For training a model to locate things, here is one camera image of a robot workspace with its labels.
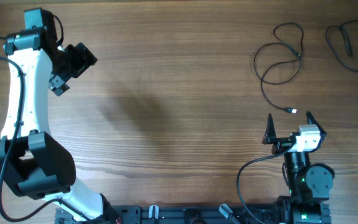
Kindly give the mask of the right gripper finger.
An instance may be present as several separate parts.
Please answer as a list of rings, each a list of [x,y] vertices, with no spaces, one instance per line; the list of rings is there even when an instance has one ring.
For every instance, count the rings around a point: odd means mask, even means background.
[[[273,123],[272,114],[268,114],[267,127],[262,140],[262,144],[275,144],[277,142],[277,136],[275,132],[275,126]]]
[[[314,124],[318,127],[321,137],[327,136],[326,131],[319,125],[319,123],[317,122],[317,120],[315,120],[314,116],[312,115],[312,113],[310,111],[306,112],[306,120],[307,120],[308,124]]]

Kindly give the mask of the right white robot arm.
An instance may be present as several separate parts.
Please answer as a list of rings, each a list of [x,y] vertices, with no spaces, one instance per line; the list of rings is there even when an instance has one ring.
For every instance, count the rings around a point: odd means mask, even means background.
[[[289,196],[280,196],[276,202],[276,223],[328,224],[332,222],[329,192],[333,187],[334,170],[322,163],[312,164],[310,154],[317,151],[326,131],[311,112],[306,113],[307,123],[287,138],[278,138],[272,115],[267,118],[263,144],[272,145],[274,156],[284,157],[284,174]]]

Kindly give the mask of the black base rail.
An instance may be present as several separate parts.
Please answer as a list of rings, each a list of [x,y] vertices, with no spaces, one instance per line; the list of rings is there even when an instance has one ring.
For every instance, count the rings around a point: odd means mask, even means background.
[[[191,224],[191,223],[307,223],[329,224],[332,222],[328,205],[251,204],[251,217],[242,207],[150,207],[114,206],[122,224]]]

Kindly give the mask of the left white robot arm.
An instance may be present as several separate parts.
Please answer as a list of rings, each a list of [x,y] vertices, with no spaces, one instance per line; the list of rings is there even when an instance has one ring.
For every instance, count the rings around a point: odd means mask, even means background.
[[[9,64],[10,89],[0,138],[0,214],[12,222],[2,204],[2,188],[18,197],[54,203],[81,223],[120,223],[103,194],[76,176],[71,154],[50,133],[48,93],[62,95],[68,81],[97,59],[84,44],[62,47],[63,26],[40,7],[24,12],[25,27],[9,34],[2,59]]]

